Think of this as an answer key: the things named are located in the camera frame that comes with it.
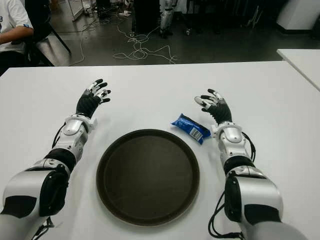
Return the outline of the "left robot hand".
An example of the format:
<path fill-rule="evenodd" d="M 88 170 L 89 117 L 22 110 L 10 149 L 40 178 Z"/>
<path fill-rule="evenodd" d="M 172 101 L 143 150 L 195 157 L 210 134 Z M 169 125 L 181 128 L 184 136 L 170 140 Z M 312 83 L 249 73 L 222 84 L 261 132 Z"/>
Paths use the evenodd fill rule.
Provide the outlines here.
<path fill-rule="evenodd" d="M 111 90 L 105 89 L 107 85 L 102 78 L 92 82 L 78 100 L 75 113 L 91 119 L 99 105 L 111 100 L 108 97 Z"/>

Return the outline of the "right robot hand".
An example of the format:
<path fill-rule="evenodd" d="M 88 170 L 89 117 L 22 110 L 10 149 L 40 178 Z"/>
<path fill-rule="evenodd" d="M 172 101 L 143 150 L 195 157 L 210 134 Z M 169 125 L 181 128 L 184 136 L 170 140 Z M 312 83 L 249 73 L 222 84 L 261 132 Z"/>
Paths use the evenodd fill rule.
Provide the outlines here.
<path fill-rule="evenodd" d="M 232 122 L 231 110 L 222 95 L 216 90 L 208 89 L 211 95 L 201 95 L 194 98 L 195 102 L 201 106 L 201 110 L 210 114 L 216 123 Z"/>

